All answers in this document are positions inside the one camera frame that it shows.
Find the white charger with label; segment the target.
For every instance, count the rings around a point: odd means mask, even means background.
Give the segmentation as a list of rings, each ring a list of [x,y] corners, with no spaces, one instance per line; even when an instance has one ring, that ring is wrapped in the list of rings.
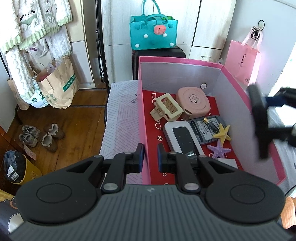
[[[235,159],[227,159],[227,158],[215,158],[215,160],[219,161],[219,162],[222,162],[226,165],[229,165],[233,168],[238,168],[237,164],[236,164],[236,161]]]

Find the purple starfish clip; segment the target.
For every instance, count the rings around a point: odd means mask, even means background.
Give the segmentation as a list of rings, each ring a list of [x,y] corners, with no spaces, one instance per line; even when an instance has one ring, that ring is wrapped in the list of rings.
[[[212,145],[207,145],[207,149],[212,151],[212,158],[225,158],[225,154],[231,152],[231,149],[229,148],[224,148],[223,145],[221,144],[221,141],[217,141],[217,146],[212,146]]]

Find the pink cardboard box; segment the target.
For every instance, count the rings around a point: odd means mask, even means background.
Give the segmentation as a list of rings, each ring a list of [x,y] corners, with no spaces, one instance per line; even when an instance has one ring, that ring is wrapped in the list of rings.
[[[282,160],[275,144],[269,147],[269,158],[260,160],[257,140],[254,135],[249,97],[220,64],[171,57],[139,58],[138,112],[139,138],[145,146],[142,178],[144,184],[172,184],[171,174],[158,170],[157,145],[167,145],[163,127],[164,118],[155,121],[150,112],[154,109],[152,93],[156,97],[169,93],[175,96],[182,87],[200,87],[211,97],[211,114],[219,115],[230,125],[228,143],[232,157],[244,171],[280,184],[286,178]]]

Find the brown fuzzy boots pair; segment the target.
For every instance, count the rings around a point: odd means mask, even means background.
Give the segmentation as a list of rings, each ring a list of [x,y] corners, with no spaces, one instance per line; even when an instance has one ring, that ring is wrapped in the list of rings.
[[[57,123],[50,124],[44,130],[45,131],[40,136],[41,145],[48,151],[54,153],[58,149],[56,140],[63,139],[65,133]]]

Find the beige hair claw clip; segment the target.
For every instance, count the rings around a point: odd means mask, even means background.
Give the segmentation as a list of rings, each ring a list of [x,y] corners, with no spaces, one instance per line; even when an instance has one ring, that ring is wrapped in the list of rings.
[[[165,118],[166,121],[177,121],[184,112],[169,93],[159,97],[156,97],[156,93],[152,93],[152,104],[154,109],[150,114],[155,121],[159,121],[162,118]]]

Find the white fluffy robe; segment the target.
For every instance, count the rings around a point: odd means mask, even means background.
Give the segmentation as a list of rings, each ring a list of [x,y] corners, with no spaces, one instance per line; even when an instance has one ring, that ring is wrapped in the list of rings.
[[[1,52],[20,96],[33,95],[33,76],[22,51],[50,51],[54,59],[70,56],[66,24],[73,16],[69,1],[1,1]]]

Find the yellow starfish clip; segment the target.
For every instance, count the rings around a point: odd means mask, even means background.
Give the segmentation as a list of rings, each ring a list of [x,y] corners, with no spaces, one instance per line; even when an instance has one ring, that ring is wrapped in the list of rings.
[[[213,138],[217,138],[220,140],[221,145],[224,145],[225,140],[231,141],[231,138],[228,135],[230,125],[226,126],[225,128],[220,123],[219,124],[219,131],[213,135]]]

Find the white pocket wifi device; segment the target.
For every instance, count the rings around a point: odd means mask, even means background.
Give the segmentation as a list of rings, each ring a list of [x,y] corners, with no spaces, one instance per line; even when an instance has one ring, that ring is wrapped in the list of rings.
[[[182,153],[188,159],[204,155],[203,149],[187,121],[171,121],[164,125],[164,134],[171,151]]]

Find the yellow waste bin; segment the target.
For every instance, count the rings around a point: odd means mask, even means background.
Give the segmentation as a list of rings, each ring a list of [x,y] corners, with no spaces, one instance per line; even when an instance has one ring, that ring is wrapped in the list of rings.
[[[24,185],[42,176],[42,172],[27,157],[18,151],[7,151],[4,154],[4,175],[16,185]]]

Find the black power adapter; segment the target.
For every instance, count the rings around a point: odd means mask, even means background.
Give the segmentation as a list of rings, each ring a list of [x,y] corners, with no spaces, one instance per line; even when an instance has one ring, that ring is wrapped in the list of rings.
[[[251,103],[251,112],[254,120],[255,136],[257,137],[259,157],[268,157],[269,144],[271,142],[268,128],[267,104],[265,96],[260,92],[257,85],[252,84],[247,87]]]

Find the grey sneakers pair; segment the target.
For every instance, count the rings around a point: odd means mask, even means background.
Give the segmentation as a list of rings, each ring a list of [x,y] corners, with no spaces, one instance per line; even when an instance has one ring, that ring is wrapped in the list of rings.
[[[38,143],[40,132],[35,126],[22,126],[22,133],[18,138],[23,144],[34,148]]]

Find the small battery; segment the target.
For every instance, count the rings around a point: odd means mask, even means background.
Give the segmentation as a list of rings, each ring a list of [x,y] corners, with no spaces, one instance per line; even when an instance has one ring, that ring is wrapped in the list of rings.
[[[214,132],[214,133],[218,133],[219,129],[207,118],[203,119],[203,122]]]

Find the white wardrobe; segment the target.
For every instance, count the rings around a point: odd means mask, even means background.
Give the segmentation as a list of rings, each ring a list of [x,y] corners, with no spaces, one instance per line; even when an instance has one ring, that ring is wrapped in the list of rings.
[[[217,62],[236,1],[98,1],[105,72],[110,83],[132,79],[132,52],[182,49],[187,58]]]

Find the pink paper gift bag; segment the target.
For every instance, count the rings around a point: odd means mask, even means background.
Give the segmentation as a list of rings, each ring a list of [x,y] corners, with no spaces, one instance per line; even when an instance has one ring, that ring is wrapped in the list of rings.
[[[246,86],[254,84],[257,80],[262,39],[262,30],[254,26],[242,42],[230,42],[225,67],[237,81]]]

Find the pink square compact case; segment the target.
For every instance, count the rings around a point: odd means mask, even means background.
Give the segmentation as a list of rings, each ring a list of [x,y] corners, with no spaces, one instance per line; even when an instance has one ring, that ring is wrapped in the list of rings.
[[[206,116],[211,109],[208,97],[197,87],[180,88],[176,94],[176,102],[184,111],[181,115],[184,120]]]

